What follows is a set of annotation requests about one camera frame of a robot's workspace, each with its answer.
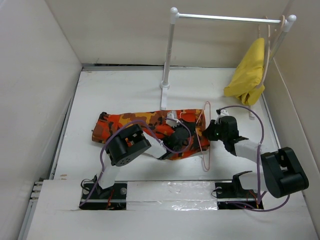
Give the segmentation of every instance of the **white platform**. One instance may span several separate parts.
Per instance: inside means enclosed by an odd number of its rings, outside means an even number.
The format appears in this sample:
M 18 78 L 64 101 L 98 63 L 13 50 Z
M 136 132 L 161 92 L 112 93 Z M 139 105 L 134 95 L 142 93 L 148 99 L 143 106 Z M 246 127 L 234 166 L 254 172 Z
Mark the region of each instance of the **white platform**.
M 212 118 L 215 118 L 216 109 L 238 104 L 232 97 L 223 97 L 223 88 L 233 71 L 227 68 L 172 70 L 168 109 L 202 108 L 205 101 L 210 101 Z M 81 73 L 55 180 L 44 181 L 27 239 L 317 239 L 301 192 L 291 195 L 283 208 L 273 212 L 216 210 L 216 199 L 210 196 L 213 182 L 190 180 L 231 179 L 235 173 L 256 171 L 253 162 L 232 156 L 219 142 L 211 144 L 209 172 L 203 171 L 199 156 L 161 161 L 141 155 L 121 167 L 117 177 L 118 181 L 131 181 L 127 187 L 127 210 L 78 208 L 82 192 L 80 181 L 91 179 L 101 169 L 102 144 L 91 141 L 91 130 L 99 114 L 158 110 L 161 78 L 162 70 Z M 276 148 L 262 100 L 254 110 L 265 126 L 265 144 Z M 253 141 L 260 140 L 260 125 L 257 120 L 249 119 L 247 111 L 230 109 L 229 113 L 236 117 L 241 135 Z M 185 182 L 163 182 L 173 180 Z M 263 205 L 270 209 L 283 201 L 283 198 L 276 199 L 267 194 Z
M 283 208 L 260 213 L 247 210 L 79 210 L 81 191 L 78 180 L 44 181 L 27 240 L 318 239 L 300 192 L 293 194 Z M 210 191 L 203 191 L 203 194 L 209 195 Z M 283 201 L 274 198 L 270 201 L 269 195 L 265 199 L 267 209 Z
M 173 68 L 169 74 L 171 84 L 167 109 L 202 109 L 211 102 L 212 118 L 216 109 L 239 104 L 234 97 L 224 97 L 223 89 L 234 73 L 234 68 Z M 92 142 L 91 135 L 99 114 L 147 112 L 160 109 L 163 70 L 119 70 L 82 72 L 76 90 L 70 118 L 58 159 L 54 179 L 92 179 L 100 169 L 99 154 L 102 144 Z M 265 126 L 264 143 L 276 149 L 265 105 L 260 100 L 253 108 Z M 250 120 L 248 111 L 240 108 L 228 110 L 236 117 L 239 132 L 252 141 L 261 138 L 257 120 Z M 209 110 L 205 112 L 209 124 Z M 236 173 L 252 170 L 256 164 L 228 153 L 222 142 L 211 143 L 211 169 L 203 171 L 201 158 L 193 156 L 182 160 L 157 160 L 141 155 L 120 168 L 117 181 L 173 181 L 223 180 Z

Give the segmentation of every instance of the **yellow towel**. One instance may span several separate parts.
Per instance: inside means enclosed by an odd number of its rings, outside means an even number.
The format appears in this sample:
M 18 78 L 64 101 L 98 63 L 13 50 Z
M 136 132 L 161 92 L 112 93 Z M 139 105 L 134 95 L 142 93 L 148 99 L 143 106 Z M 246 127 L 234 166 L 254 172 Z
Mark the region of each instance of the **yellow towel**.
M 263 77 L 264 57 L 265 39 L 258 38 L 236 68 L 230 84 L 224 88 L 224 95 L 235 96 L 244 105 L 254 105 L 265 90 L 263 85 L 256 88 Z

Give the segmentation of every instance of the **white enclosure wall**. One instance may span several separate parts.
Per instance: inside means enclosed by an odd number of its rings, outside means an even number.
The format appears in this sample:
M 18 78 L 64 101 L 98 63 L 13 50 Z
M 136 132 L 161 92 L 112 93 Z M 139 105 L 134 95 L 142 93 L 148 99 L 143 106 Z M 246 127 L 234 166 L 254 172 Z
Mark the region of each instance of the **white enclosure wall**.
M 15 240 L 82 67 L 44 0 L 2 1 L 0 49 L 0 239 Z
M 170 8 L 181 13 L 278 19 L 287 0 L 46 0 L 82 63 L 163 65 Z M 257 25 L 179 19 L 172 65 L 235 68 Z
M 292 5 L 289 14 L 295 14 L 297 21 L 276 55 L 280 71 L 274 64 L 269 67 L 264 92 L 280 143 L 294 148 L 309 178 L 310 187 L 304 194 L 318 235 L 320 27 L 315 21 L 319 9 L 318 0 L 296 0 Z

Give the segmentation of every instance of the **bolt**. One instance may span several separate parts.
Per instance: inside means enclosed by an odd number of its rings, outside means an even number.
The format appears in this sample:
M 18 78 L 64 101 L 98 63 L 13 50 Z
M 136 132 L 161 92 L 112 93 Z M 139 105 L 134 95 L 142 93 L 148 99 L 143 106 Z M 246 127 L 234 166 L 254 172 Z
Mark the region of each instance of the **bolt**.
M 217 187 L 215 188 L 215 191 L 216 191 L 217 194 L 222 194 L 222 187 L 217 186 Z
M 125 187 L 120 189 L 120 194 L 125 195 L 127 193 L 127 189 Z

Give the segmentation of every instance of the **camouflage fabric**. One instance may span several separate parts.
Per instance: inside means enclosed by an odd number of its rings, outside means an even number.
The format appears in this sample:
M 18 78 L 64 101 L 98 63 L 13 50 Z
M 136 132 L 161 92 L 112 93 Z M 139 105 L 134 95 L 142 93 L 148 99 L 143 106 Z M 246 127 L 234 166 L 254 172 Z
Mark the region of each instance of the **camouflage fabric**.
M 170 160 L 187 158 L 201 151 L 195 128 L 197 129 L 197 133 L 199 135 L 202 150 L 207 150 L 210 146 L 210 142 L 206 137 L 202 136 L 202 132 L 206 129 L 206 119 L 204 114 L 196 124 L 202 109 L 186 109 L 175 111 L 178 117 L 180 116 L 181 112 L 185 112 L 181 114 L 181 119 L 191 132 L 191 143 L 185 152 L 174 154 Z M 102 112 L 93 130 L 92 141 L 104 144 L 107 139 L 119 128 L 134 120 L 145 121 L 155 135 L 159 139 L 163 139 L 166 136 L 170 136 L 174 132 L 174 128 L 166 124 L 166 120 L 164 119 L 167 117 L 168 112 L 170 112 L 170 110 L 124 113 L 119 115 Z M 150 131 L 144 125 L 141 124 L 140 126 L 145 133 L 151 136 Z

